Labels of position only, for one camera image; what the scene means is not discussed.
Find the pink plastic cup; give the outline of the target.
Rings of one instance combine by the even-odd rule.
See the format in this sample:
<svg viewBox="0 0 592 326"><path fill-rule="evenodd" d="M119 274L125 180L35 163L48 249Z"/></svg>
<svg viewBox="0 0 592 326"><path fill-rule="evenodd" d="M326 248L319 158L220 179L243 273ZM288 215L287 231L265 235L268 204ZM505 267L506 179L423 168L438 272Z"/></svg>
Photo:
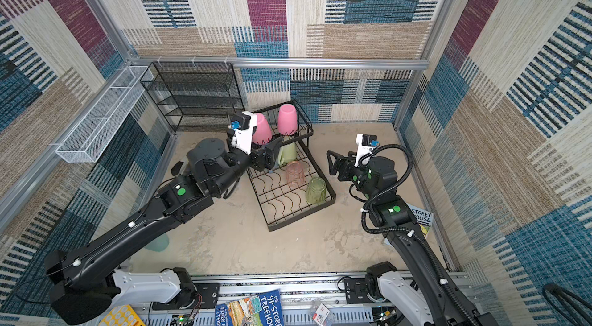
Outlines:
<svg viewBox="0 0 592 326"><path fill-rule="evenodd" d="M265 145L271 141L273 133L265 116L262 113L255 113L255 115L257 117L257 125L253 133L252 142L257 145Z"/></svg>
<svg viewBox="0 0 592 326"><path fill-rule="evenodd" d="M298 131L298 111L295 106L286 103L279 109L277 131L283 136L291 136Z"/></svg>

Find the light green ceramic mug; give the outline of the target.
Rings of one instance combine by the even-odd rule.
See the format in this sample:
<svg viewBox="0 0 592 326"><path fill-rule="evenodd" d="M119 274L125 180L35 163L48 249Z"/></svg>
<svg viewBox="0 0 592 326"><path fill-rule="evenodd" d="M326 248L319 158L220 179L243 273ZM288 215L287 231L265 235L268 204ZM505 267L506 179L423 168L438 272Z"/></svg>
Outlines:
<svg viewBox="0 0 592 326"><path fill-rule="evenodd" d="M277 157L277 164L279 167L283 167L291 162L296 161L298 158L298 148L295 142L290 143L286 146L282 146L280 148L278 157Z"/></svg>

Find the green glass cup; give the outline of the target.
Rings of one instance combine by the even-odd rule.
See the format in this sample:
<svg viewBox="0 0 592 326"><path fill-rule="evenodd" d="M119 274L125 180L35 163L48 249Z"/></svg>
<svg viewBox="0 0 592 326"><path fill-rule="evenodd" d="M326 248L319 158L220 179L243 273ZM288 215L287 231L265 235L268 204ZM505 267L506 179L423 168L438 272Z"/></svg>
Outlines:
<svg viewBox="0 0 592 326"><path fill-rule="evenodd" d="M326 182L320 177L310 180L306 192L306 201L311 205L323 204L326 199Z"/></svg>

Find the pink translucent glass cup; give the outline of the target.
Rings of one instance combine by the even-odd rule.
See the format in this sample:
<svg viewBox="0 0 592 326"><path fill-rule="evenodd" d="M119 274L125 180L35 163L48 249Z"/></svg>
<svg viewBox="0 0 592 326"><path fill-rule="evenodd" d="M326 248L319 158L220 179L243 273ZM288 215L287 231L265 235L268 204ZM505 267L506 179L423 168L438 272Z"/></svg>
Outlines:
<svg viewBox="0 0 592 326"><path fill-rule="evenodd" d="M289 163L285 169L288 186L291 189L297 189L305 185L305 171L302 164L298 161Z"/></svg>

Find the teal cup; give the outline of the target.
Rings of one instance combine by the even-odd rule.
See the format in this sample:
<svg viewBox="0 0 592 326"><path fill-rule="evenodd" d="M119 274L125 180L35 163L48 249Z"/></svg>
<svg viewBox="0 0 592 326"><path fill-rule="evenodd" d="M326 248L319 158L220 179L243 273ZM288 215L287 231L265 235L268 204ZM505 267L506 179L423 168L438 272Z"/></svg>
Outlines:
<svg viewBox="0 0 592 326"><path fill-rule="evenodd" d="M169 244L170 238L166 233L164 233L156 239L149 242L149 244L147 244L144 248L146 250L151 250L153 252L163 252L168 248Z"/></svg>

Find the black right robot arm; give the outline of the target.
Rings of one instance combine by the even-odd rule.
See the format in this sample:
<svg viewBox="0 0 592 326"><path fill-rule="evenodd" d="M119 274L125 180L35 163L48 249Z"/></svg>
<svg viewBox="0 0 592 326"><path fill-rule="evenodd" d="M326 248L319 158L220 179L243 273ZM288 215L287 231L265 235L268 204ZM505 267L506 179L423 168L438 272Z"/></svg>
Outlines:
<svg viewBox="0 0 592 326"><path fill-rule="evenodd" d="M431 249L417 218L398 195L399 186L410 176L413 158L398 146L407 162L399 176L393 160L380 156L380 146L365 156L343 156L329 150L329 173L349 182L365 200L361 209L362 229L381 235L403 259L416 286L407 283L394 265L382 262L368 267L368 296L392 303L412 325L495 325L490 313L482 313L460 290Z"/></svg>

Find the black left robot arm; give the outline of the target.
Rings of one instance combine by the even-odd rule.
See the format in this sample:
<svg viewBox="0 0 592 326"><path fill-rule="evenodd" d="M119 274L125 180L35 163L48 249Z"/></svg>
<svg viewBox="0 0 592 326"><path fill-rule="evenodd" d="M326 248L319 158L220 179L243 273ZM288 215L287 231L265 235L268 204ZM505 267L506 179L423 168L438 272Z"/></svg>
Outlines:
<svg viewBox="0 0 592 326"><path fill-rule="evenodd" d="M150 201L107 233L71 252L55 250L45 259L52 281L49 304L68 325L84 324L114 307L160 303L194 307L197 290L183 267L157 273L128 273L120 264L133 254L228 198L249 168L274 166L282 136L245 153L217 138L203 139L187 154L187 168Z"/></svg>

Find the black two-tier dish rack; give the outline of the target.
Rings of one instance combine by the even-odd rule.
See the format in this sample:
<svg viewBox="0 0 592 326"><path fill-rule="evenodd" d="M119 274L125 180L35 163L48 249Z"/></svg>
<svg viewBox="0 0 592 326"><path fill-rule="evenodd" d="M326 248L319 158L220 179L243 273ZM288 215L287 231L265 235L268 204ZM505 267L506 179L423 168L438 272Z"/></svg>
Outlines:
<svg viewBox="0 0 592 326"><path fill-rule="evenodd" d="M248 177L268 230L294 224L335 203L336 193L309 149L314 135L311 120L295 100L298 129L280 135L284 144L273 167L248 170Z"/></svg>

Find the grey black stapler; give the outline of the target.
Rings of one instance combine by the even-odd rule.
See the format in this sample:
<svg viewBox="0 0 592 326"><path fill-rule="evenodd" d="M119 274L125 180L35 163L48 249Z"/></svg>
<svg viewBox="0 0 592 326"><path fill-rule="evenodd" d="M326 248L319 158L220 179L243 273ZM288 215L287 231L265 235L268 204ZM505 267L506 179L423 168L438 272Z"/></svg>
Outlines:
<svg viewBox="0 0 592 326"><path fill-rule="evenodd" d="M177 176L180 174L181 170L183 169L184 162L179 161L171 168L171 176Z"/></svg>

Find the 143-storey treehouse book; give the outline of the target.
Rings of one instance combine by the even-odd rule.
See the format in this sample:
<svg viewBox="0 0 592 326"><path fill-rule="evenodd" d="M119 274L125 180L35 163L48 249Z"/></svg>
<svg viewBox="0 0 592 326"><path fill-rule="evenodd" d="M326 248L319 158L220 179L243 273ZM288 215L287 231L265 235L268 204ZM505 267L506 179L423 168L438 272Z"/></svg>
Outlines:
<svg viewBox="0 0 592 326"><path fill-rule="evenodd" d="M433 225L433 213L412 204L409 204L409 208L416 217L417 224L421 227L423 235L426 237Z"/></svg>

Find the black mesh shelf unit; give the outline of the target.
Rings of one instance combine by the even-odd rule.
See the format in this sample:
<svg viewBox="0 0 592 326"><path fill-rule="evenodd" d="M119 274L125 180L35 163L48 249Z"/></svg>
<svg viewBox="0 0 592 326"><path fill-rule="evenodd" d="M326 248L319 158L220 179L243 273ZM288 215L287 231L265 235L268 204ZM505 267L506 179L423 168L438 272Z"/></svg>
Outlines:
<svg viewBox="0 0 592 326"><path fill-rule="evenodd" d="M221 132L245 110L231 64L152 62L140 83L175 132Z"/></svg>

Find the small clear plastic box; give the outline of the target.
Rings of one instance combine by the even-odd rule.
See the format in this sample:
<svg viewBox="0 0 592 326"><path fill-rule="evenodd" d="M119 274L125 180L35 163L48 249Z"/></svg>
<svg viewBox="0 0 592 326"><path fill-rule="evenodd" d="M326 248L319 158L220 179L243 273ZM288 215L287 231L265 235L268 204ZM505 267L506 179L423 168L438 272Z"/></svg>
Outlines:
<svg viewBox="0 0 592 326"><path fill-rule="evenodd" d="M319 300L311 303L309 315L313 323L317 326L333 326L336 323L335 314Z"/></svg>

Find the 91-storey treehouse book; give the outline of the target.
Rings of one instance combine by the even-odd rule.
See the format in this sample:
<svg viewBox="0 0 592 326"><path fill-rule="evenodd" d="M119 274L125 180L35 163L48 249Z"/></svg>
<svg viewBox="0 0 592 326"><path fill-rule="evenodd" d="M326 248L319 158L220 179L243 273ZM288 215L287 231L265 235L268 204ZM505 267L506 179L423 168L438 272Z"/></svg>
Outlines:
<svg viewBox="0 0 592 326"><path fill-rule="evenodd" d="M216 326L284 326L281 292L273 290L218 305Z"/></svg>

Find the yellow patterned card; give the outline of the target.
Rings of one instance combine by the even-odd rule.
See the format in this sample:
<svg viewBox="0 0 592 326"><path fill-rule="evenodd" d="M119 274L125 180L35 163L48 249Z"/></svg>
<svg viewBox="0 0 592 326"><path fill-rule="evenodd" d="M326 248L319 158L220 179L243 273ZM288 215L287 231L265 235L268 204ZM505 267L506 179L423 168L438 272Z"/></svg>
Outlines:
<svg viewBox="0 0 592 326"><path fill-rule="evenodd" d="M129 305L115 307L98 324L98 326L145 326L138 314Z"/></svg>

